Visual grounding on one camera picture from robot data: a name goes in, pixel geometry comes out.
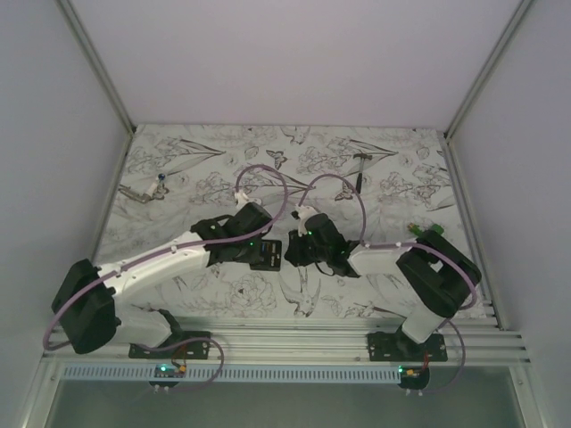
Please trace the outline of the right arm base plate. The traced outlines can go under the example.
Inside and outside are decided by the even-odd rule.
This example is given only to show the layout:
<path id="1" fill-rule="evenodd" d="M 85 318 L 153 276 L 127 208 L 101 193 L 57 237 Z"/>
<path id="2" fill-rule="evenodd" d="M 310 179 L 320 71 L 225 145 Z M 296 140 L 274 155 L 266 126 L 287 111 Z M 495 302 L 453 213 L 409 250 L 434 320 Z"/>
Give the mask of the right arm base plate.
<path id="1" fill-rule="evenodd" d="M 447 348 L 441 334 L 433 333 L 425 342 L 415 343 L 401 330 L 367 335 L 369 360 L 373 362 L 446 362 Z"/>

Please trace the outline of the black fuse box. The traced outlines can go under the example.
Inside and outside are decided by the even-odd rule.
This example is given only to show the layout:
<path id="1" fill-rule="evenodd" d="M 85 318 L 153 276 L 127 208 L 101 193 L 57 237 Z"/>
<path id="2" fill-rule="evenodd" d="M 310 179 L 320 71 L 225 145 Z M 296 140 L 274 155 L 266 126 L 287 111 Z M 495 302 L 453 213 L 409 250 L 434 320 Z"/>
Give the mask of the black fuse box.
<path id="1" fill-rule="evenodd" d="M 279 240 L 261 240 L 254 252 L 251 270 L 278 272 L 282 263 L 282 243 Z"/>

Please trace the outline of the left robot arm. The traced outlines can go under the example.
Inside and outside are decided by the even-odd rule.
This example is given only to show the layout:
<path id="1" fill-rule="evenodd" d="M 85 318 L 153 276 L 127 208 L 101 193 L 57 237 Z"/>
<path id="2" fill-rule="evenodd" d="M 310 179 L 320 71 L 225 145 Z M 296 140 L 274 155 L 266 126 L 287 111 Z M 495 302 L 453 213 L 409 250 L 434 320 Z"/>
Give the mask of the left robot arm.
<path id="1" fill-rule="evenodd" d="M 152 348 L 162 358 L 176 356 L 183 338 L 172 315 L 136 309 L 131 301 L 168 279 L 219 263 L 275 267 L 274 244 L 264 237 L 271 220 L 259 204 L 248 202 L 234 215 L 203 219 L 130 259 L 100 266 L 89 259 L 74 263 L 51 305 L 67 345 L 79 355 L 122 342 Z"/>

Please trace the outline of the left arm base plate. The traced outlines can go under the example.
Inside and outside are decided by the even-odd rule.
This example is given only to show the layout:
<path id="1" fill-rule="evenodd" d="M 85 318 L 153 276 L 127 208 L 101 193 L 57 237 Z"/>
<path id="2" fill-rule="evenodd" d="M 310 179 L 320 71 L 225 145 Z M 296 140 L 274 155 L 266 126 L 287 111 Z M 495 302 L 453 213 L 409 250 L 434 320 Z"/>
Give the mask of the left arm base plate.
<path id="1" fill-rule="evenodd" d="M 131 359 L 162 359 L 182 361 L 186 359 L 205 360 L 208 357 L 210 344 L 203 341 L 203 338 L 211 338 L 210 332 L 205 331 L 183 331 L 182 333 L 172 334 L 166 341 L 159 345 L 159 348 L 167 347 L 176 343 L 189 339 L 200 338 L 200 341 L 189 342 L 179 346 L 176 349 L 163 351 L 144 350 L 136 344 L 131 344 L 128 351 L 128 357 Z"/>

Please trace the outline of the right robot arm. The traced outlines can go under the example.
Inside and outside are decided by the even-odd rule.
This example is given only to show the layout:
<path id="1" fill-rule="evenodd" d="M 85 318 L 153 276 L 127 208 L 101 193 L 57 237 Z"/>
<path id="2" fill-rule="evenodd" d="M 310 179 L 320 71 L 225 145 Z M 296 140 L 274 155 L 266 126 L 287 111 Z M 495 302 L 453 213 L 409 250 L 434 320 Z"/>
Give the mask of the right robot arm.
<path id="1" fill-rule="evenodd" d="M 414 241 L 364 243 L 347 240 L 325 213 L 300 208 L 292 213 L 285 259 L 295 267 L 326 264 L 335 276 L 377 276 L 391 261 L 419 302 L 394 334 L 399 356 L 416 360 L 443 324 L 477 302 L 479 268 L 442 235 L 428 229 Z"/>

